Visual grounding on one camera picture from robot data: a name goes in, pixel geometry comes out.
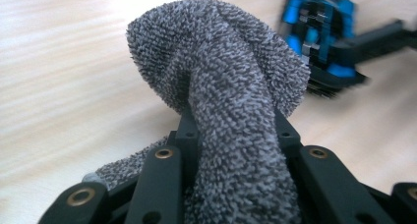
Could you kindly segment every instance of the light wood surface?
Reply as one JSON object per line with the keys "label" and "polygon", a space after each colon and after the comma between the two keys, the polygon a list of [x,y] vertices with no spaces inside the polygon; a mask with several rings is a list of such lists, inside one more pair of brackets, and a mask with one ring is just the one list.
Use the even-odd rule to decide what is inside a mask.
{"label": "light wood surface", "polygon": [[[125,31],[175,0],[0,0],[0,223],[36,223],[101,165],[169,131],[179,116],[149,89]],[[283,0],[223,0],[276,28]],[[352,0],[356,31],[417,26],[417,0]],[[372,78],[338,99],[306,95],[290,117],[304,144],[332,149],[363,183],[417,182],[417,53],[359,66]]]}

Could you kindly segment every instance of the towel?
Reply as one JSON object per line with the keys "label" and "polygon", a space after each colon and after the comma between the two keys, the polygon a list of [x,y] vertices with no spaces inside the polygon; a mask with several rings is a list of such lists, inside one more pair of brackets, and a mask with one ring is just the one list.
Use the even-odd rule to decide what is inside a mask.
{"label": "towel", "polygon": [[[195,185],[184,197],[185,223],[300,223],[273,112],[293,112],[310,71],[285,41],[219,0],[151,9],[129,24],[127,40],[142,78],[176,112],[190,105],[203,138]],[[140,174],[147,153],[165,142],[85,181],[95,176],[111,190]]]}

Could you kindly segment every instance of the wooden table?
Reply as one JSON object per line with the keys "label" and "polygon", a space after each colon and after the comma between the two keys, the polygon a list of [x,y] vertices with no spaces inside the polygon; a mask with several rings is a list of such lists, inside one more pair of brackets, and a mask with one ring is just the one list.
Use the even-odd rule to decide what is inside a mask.
{"label": "wooden table", "polygon": [[[101,165],[175,130],[179,116],[141,79],[125,31],[175,0],[0,0],[0,223],[35,223]],[[223,0],[276,29],[283,0]],[[394,18],[416,27],[417,0],[352,0],[358,33]],[[366,85],[306,95],[290,117],[304,144],[332,149],[363,183],[417,182],[417,54],[359,66]]]}

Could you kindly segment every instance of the folded cloth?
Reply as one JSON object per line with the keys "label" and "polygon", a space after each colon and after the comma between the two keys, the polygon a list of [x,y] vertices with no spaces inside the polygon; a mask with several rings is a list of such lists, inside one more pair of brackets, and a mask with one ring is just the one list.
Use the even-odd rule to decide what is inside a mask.
{"label": "folded cloth", "polygon": [[[178,113],[189,104],[203,137],[186,223],[299,223],[297,193],[280,151],[274,109],[289,116],[310,75],[266,24],[218,0],[181,0],[131,22],[143,79]],[[113,189],[139,174],[148,151],[105,165]]]}

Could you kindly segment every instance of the terry cloth fabric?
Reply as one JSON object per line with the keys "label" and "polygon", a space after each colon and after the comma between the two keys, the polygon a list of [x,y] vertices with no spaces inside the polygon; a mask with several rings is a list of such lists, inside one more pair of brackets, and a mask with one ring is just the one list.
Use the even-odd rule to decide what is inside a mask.
{"label": "terry cloth fabric", "polygon": [[[129,24],[143,79],[178,113],[191,105],[203,137],[186,223],[299,223],[274,108],[289,116],[310,75],[266,24],[218,0],[182,0]],[[148,151],[99,168],[108,189],[141,172]]]}

